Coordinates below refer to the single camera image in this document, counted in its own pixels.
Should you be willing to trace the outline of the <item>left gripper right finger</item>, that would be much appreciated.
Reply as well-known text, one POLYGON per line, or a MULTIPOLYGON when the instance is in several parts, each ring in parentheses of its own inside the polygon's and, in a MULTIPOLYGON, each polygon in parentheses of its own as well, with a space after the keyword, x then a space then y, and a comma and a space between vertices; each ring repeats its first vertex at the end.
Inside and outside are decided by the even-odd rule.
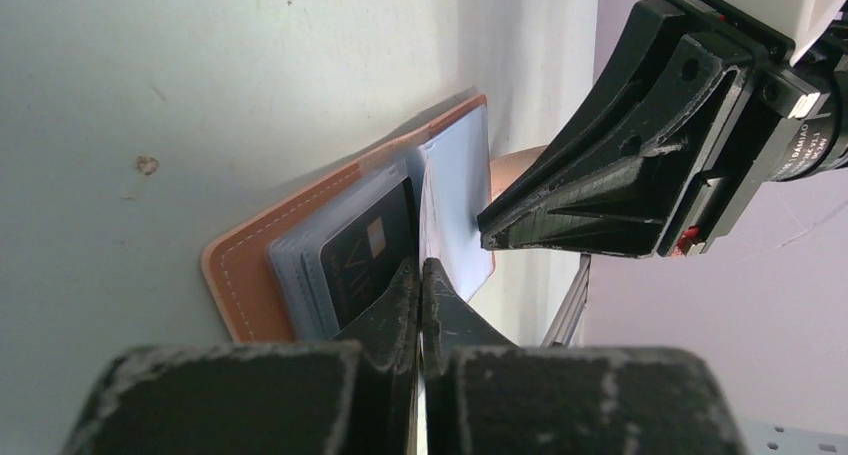
POLYGON ((669 347, 521 347, 422 267, 433 454, 742 454, 707 364, 669 347))

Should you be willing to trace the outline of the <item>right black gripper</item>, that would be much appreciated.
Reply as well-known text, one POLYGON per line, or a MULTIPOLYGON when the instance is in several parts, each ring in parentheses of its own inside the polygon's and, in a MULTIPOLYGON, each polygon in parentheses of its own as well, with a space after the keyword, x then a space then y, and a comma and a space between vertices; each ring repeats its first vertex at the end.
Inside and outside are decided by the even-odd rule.
POLYGON ((797 51, 725 0, 637 3, 577 113, 479 215, 482 246, 700 255, 761 185, 846 168, 847 8, 797 51))

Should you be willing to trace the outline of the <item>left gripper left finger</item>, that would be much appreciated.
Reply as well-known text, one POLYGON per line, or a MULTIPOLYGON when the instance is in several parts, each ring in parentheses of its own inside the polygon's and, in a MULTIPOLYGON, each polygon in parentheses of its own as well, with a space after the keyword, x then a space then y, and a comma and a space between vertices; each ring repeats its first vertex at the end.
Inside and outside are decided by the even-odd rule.
POLYGON ((93 385, 66 454, 408 454, 415 448, 420 279, 328 341, 140 346, 93 385))

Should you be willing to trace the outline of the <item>black credit card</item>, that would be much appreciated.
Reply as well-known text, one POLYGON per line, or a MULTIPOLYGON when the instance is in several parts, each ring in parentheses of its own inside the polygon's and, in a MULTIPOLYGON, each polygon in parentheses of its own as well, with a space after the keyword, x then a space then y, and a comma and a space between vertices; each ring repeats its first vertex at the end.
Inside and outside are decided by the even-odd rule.
POLYGON ((411 180, 378 182, 342 203, 352 217, 319 251, 333 313, 343 329, 384 293, 416 248, 411 180))

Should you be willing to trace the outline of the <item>brown leather card holder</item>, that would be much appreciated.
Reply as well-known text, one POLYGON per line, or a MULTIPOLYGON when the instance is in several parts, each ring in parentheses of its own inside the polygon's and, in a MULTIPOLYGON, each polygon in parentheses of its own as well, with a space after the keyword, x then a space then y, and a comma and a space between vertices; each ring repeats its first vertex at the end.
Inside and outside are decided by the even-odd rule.
MULTIPOLYGON (((344 200, 364 187, 406 177, 411 180, 416 248, 404 260, 415 260, 421 269, 414 152, 480 105, 487 107, 484 96, 471 97, 424 125, 365 151, 210 243, 200 266, 231 338, 242 343, 327 340, 348 326, 341 329, 336 322, 319 251, 352 219, 342 207, 344 200)), ((498 158, 489 153, 491 201, 540 154, 538 147, 498 158)))

